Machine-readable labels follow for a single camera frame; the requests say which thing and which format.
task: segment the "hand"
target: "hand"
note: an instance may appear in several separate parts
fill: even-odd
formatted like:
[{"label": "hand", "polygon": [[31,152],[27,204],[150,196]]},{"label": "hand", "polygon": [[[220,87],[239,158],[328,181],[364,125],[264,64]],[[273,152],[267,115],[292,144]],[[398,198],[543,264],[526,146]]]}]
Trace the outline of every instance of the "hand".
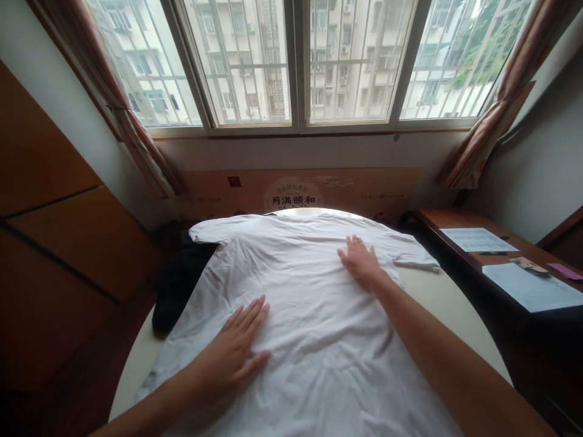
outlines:
[{"label": "hand", "polygon": [[346,244],[348,245],[348,254],[344,253],[342,249],[338,249],[340,261],[346,270],[354,276],[354,279],[365,290],[368,290],[370,279],[382,271],[378,265],[375,248],[371,246],[370,251],[368,251],[362,239],[355,235],[352,238],[346,237]]},{"label": "hand", "polygon": [[190,407],[212,410],[224,407],[247,388],[263,369],[270,353],[251,357],[251,345],[267,317],[265,296],[254,300],[244,311],[239,307],[214,340],[174,378],[191,393]]}]

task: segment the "white tabletop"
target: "white tabletop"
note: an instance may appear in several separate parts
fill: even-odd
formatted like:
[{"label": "white tabletop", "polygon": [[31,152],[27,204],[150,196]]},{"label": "white tabletop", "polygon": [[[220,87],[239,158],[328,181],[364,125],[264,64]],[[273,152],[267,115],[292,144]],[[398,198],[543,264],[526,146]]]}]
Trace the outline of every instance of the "white tabletop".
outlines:
[{"label": "white tabletop", "polygon": [[[277,215],[336,214],[345,217],[362,217],[349,212],[325,208],[298,208],[278,211]],[[510,384],[512,381],[494,340],[474,307],[459,287],[441,270],[432,273],[425,270],[398,267],[407,293],[447,326],[468,346],[487,361]],[[115,392],[109,420],[127,410],[135,394],[154,366],[164,341],[154,337],[150,311],[138,333]]]}]

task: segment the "apartment building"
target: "apartment building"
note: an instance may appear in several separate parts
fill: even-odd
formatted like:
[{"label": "apartment building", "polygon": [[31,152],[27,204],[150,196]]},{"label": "apartment building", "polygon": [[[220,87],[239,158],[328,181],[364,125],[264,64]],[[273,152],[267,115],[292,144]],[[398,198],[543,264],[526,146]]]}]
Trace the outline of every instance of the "apartment building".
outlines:
[{"label": "apartment building", "polygon": [[[86,1],[144,124],[200,126],[160,0]],[[494,42],[503,43],[504,35],[514,41],[510,35],[520,29],[530,2],[433,1],[401,118],[478,115],[498,74],[496,57],[504,50],[486,42],[475,47],[472,37],[482,32]],[[282,0],[185,2],[192,46],[206,79],[203,92],[219,124],[291,122],[283,7]],[[311,0],[304,29],[310,41],[306,87],[300,90],[311,123],[386,119],[413,7],[414,0]],[[485,13],[491,15],[486,28],[476,31],[472,20]],[[474,65],[467,62],[471,56]],[[463,81],[469,70],[480,80]]]}]

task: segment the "brown curtain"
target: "brown curtain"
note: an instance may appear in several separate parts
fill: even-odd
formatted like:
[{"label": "brown curtain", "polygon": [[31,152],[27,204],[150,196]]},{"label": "brown curtain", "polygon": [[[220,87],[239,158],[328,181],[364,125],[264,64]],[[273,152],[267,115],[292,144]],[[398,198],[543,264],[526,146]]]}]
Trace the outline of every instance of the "brown curtain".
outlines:
[{"label": "brown curtain", "polygon": [[519,46],[503,71],[492,106],[469,132],[446,163],[437,183],[444,188],[474,189],[484,165],[509,122],[513,107],[525,86],[574,17],[573,3],[542,0]]},{"label": "brown curtain", "polygon": [[117,130],[134,163],[157,198],[180,195],[184,185],[170,168],[141,122],[129,108],[117,73],[101,47],[99,30],[94,26],[83,0],[29,0],[60,39],[66,44],[83,73],[107,102]]}]

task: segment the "wooden cabinet door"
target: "wooden cabinet door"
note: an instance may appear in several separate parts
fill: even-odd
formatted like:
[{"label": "wooden cabinet door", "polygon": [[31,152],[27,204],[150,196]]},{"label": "wooden cabinet door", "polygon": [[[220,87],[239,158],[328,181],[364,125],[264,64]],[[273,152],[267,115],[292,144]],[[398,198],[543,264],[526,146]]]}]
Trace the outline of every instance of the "wooden cabinet door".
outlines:
[{"label": "wooden cabinet door", "polygon": [[101,185],[55,123],[0,62],[0,216]]},{"label": "wooden cabinet door", "polygon": [[144,230],[105,187],[9,223],[119,300],[125,300],[162,260]]},{"label": "wooden cabinet door", "polygon": [[116,308],[108,298],[0,228],[0,379],[39,388]]}]

